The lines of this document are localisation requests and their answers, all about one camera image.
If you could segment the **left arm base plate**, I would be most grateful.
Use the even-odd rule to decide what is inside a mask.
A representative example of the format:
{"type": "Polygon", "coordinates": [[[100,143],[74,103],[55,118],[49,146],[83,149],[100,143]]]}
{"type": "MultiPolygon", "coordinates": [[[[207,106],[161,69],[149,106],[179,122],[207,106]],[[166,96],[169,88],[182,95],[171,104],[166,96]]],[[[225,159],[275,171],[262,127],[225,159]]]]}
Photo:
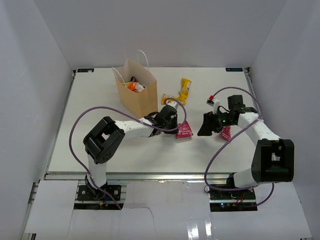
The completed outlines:
{"type": "Polygon", "coordinates": [[[112,195],[120,208],[117,207],[109,195],[99,190],[97,191],[97,194],[94,195],[86,185],[80,185],[77,190],[74,209],[102,211],[121,210],[124,205],[121,203],[122,186],[108,185],[105,191],[112,195]]]}

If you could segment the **orange snack packet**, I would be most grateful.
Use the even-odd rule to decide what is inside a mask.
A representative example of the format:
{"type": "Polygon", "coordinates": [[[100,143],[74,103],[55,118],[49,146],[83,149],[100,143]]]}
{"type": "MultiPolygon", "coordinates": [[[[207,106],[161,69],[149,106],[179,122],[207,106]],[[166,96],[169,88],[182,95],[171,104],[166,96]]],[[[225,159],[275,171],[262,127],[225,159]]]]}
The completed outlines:
{"type": "Polygon", "coordinates": [[[140,83],[135,82],[135,81],[126,82],[125,86],[127,89],[129,89],[135,93],[139,93],[145,89],[145,87],[143,85],[141,85],[140,83]]]}

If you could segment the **dark purple candy packet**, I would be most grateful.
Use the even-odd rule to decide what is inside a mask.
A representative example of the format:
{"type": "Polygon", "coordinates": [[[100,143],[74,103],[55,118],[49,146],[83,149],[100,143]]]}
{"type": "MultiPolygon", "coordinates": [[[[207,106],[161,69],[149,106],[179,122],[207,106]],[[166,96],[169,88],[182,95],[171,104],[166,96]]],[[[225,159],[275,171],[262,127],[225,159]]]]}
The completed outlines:
{"type": "Polygon", "coordinates": [[[131,81],[131,82],[136,82],[136,83],[139,82],[134,76],[132,76],[132,77],[130,78],[130,81],[131,81]]]}

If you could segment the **pink square snack packet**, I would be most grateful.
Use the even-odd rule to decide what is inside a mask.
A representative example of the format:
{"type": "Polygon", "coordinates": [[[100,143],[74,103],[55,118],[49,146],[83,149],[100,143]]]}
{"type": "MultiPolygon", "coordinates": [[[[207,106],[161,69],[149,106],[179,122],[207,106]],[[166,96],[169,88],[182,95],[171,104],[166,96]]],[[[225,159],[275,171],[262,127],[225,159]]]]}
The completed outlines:
{"type": "Polygon", "coordinates": [[[187,121],[184,124],[178,124],[178,132],[175,134],[177,139],[191,138],[193,135],[193,131],[187,121]]]}

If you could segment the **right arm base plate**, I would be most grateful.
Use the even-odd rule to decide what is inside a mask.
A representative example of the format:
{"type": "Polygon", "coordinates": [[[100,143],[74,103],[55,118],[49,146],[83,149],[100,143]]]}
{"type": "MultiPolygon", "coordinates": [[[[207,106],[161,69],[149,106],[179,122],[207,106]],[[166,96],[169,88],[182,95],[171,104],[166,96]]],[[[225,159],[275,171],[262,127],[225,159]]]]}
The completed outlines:
{"type": "Polygon", "coordinates": [[[209,206],[212,213],[250,212],[257,211],[256,195],[253,189],[242,191],[218,191],[204,187],[208,194],[209,206]]]}

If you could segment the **small red triangular snack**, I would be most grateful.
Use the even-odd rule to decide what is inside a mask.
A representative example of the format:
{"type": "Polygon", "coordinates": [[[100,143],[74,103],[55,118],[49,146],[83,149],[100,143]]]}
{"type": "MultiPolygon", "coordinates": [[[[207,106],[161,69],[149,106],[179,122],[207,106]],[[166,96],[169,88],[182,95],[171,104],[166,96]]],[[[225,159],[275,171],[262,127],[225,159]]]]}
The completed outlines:
{"type": "Polygon", "coordinates": [[[225,126],[219,133],[219,135],[226,141],[228,141],[231,138],[231,127],[225,126]]]}

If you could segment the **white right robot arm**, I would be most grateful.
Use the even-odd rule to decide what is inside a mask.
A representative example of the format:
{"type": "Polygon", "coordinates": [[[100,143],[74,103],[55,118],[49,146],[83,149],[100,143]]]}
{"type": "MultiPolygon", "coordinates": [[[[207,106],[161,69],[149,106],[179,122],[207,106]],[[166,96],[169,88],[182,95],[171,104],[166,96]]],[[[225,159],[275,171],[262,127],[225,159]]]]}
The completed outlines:
{"type": "Polygon", "coordinates": [[[220,133],[223,128],[238,126],[255,145],[251,166],[243,171],[231,173],[223,187],[209,188],[225,191],[236,200],[244,190],[261,184],[291,182],[294,178],[295,145],[290,139],[280,138],[263,122],[257,110],[247,107],[242,95],[228,97],[228,109],[220,111],[220,102],[214,96],[206,101],[213,110],[203,115],[199,137],[220,133]]]}

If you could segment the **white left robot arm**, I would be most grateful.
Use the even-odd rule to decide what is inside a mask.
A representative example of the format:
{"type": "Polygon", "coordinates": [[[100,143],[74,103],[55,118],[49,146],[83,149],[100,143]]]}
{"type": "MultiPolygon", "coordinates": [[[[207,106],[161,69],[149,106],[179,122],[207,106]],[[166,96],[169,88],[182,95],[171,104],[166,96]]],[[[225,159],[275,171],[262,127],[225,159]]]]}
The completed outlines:
{"type": "Polygon", "coordinates": [[[107,162],[114,156],[122,141],[150,138],[161,133],[176,134],[177,126],[177,108],[169,104],[160,112],[152,112],[138,121],[114,121],[109,116],[102,118],[83,139],[91,173],[91,176],[85,177],[90,196],[96,200],[105,196],[108,185],[107,162]]]}

